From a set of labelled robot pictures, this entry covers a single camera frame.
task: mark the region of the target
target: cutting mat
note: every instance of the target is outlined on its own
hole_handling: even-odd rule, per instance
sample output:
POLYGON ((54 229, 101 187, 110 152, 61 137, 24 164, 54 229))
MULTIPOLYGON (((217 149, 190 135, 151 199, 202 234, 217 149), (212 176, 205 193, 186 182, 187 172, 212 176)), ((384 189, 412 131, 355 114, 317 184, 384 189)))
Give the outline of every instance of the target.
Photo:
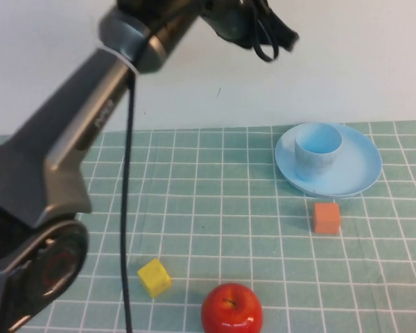
MULTIPOLYGON (((136 132, 129 274, 135 332, 202 332, 200 305, 219 283, 252 287, 263 333, 416 332, 416 121, 350 124, 380 148, 381 179, 340 203, 341 233, 311 232, 317 200, 274 167, 289 127, 136 132), (159 257, 173 286, 154 301, 136 273, 159 257)), ((119 205, 123 133, 83 163, 94 205, 87 263, 24 333, 123 332, 119 205)))

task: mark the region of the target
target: red circular light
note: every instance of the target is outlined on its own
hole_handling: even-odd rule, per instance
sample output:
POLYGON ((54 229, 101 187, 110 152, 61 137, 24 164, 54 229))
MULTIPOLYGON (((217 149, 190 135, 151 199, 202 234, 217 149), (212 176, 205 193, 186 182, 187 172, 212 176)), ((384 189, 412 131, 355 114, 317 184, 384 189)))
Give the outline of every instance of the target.
POLYGON ((43 283, 52 287, 64 276, 68 275, 76 264, 75 257, 70 252, 61 252, 49 259, 43 272, 43 283))

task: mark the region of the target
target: apple stem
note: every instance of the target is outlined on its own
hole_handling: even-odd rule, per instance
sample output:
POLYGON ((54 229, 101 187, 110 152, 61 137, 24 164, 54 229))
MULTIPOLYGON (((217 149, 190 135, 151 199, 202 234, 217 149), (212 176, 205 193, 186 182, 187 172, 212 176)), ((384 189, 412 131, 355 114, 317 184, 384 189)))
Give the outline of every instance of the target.
POLYGON ((223 299, 224 302, 230 302, 231 304, 233 304, 234 306, 236 306, 236 302, 232 301, 232 300, 228 300, 226 298, 223 299))

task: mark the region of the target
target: toy block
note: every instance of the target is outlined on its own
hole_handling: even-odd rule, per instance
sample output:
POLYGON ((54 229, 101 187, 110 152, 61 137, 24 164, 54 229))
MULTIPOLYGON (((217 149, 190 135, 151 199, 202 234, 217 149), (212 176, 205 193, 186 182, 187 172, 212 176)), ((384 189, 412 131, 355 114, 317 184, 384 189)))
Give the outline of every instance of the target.
POLYGON ((340 228, 339 205, 337 203, 315 203, 313 224, 316 234, 338 234, 340 228))
POLYGON ((151 298, 156 298, 172 285, 171 278, 158 259, 139 269, 137 275, 151 298))

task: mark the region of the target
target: blue plate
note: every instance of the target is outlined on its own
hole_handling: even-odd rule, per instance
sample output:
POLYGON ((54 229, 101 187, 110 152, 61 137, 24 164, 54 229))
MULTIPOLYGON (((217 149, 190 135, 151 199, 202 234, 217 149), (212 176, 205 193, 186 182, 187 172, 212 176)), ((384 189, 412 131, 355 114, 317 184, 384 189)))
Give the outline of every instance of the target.
POLYGON ((295 172, 295 137, 299 126, 279 139, 275 149, 276 163, 294 187, 319 198, 341 199, 355 196, 371 187, 381 175, 382 157, 373 142, 359 131, 331 123, 343 137, 336 161, 327 174, 314 181, 301 179, 295 172))

